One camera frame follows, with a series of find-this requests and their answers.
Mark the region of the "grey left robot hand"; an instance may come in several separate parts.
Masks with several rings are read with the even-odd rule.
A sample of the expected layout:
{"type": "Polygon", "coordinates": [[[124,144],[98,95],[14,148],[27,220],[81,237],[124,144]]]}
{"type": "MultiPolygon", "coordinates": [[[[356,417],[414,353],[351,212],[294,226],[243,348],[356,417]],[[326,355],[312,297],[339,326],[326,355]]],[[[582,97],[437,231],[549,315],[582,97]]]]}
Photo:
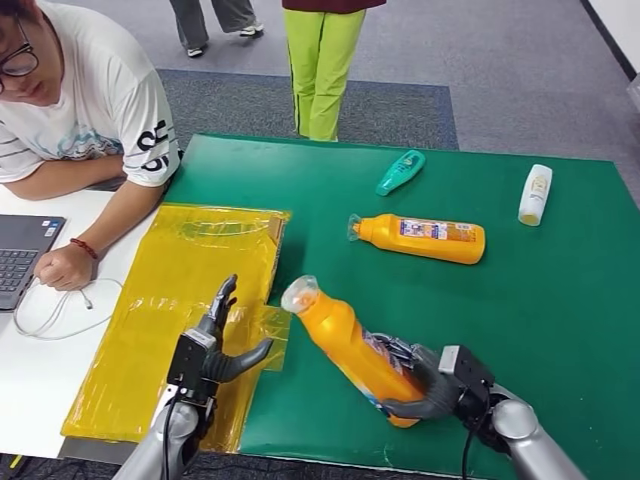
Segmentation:
{"type": "Polygon", "coordinates": [[[229,383],[265,360],[273,345],[272,338],[265,338],[254,349],[238,356],[223,352],[223,332],[227,318],[237,301],[233,296],[237,280],[238,275],[232,274],[223,282],[208,312],[198,325],[199,330],[214,340],[214,346],[208,350],[200,368],[202,379],[218,384],[229,383]]]}

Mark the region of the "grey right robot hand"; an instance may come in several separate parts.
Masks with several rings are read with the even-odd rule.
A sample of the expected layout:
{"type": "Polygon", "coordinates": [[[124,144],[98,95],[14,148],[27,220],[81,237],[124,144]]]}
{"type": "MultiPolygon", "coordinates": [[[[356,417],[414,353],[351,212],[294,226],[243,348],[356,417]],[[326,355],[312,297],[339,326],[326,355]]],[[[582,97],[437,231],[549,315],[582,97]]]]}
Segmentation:
{"type": "Polygon", "coordinates": [[[382,405],[385,409],[396,417],[415,420],[432,420],[454,413],[458,387],[438,370],[439,357],[435,352],[385,333],[374,333],[373,336],[408,368],[410,376],[424,393],[419,400],[383,400],[382,405]]]}

